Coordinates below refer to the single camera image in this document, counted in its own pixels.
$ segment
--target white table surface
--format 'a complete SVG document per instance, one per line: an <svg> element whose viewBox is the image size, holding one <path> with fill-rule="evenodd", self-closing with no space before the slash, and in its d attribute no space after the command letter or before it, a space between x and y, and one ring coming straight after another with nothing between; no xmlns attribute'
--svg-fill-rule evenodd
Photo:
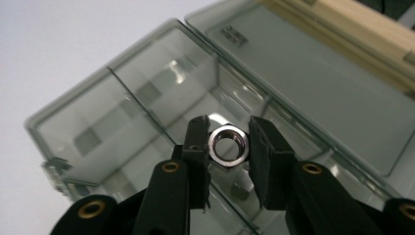
<svg viewBox="0 0 415 235"><path fill-rule="evenodd" d="M71 204L24 121L158 25L212 2L0 2L0 234L48 234Z"/></svg>

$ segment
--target screw hole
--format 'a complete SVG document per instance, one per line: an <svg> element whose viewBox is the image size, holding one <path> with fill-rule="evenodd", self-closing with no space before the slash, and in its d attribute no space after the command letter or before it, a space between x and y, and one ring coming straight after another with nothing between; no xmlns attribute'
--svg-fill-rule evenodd
<svg viewBox="0 0 415 235"><path fill-rule="evenodd" d="M408 218L415 220L415 205L401 204L399 206L400 211Z"/></svg>
<svg viewBox="0 0 415 235"><path fill-rule="evenodd" d="M92 218L103 212L104 209L104 201L95 200L83 205L78 211L78 216L81 218Z"/></svg>
<svg viewBox="0 0 415 235"><path fill-rule="evenodd" d="M161 168L167 173L172 173L176 171L177 169L179 169L179 164L170 162L170 163L164 164Z"/></svg>
<svg viewBox="0 0 415 235"><path fill-rule="evenodd" d="M302 169L312 174L320 174L323 172L323 169L316 164L304 164Z"/></svg>

